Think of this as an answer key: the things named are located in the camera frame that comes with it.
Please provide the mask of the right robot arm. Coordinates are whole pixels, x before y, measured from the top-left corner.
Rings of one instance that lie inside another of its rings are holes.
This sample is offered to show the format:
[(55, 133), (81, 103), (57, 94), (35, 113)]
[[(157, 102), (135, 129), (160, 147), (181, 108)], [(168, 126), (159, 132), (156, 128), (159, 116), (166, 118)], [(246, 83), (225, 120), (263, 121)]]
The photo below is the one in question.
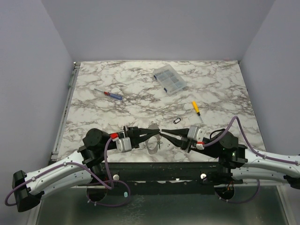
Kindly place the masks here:
[(200, 127), (163, 129), (160, 135), (186, 152), (195, 151), (218, 159), (221, 168), (208, 179), (216, 184), (229, 180), (273, 180), (300, 188), (300, 157), (259, 151), (249, 144), (239, 143), (238, 137), (225, 129), (212, 138), (204, 137)]

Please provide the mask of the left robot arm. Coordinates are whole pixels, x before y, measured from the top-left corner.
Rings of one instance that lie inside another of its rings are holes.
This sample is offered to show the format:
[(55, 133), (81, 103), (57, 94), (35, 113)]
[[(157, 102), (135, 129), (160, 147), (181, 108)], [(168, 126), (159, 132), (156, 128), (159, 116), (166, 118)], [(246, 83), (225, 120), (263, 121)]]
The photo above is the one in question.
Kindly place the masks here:
[(38, 206), (50, 194), (72, 186), (91, 183), (112, 190), (117, 181), (110, 173), (107, 152), (131, 151), (159, 133), (159, 129), (130, 127), (109, 134), (93, 128), (84, 137), (84, 145), (64, 159), (34, 172), (15, 172), (9, 194), (14, 195), (18, 212), (25, 212)]

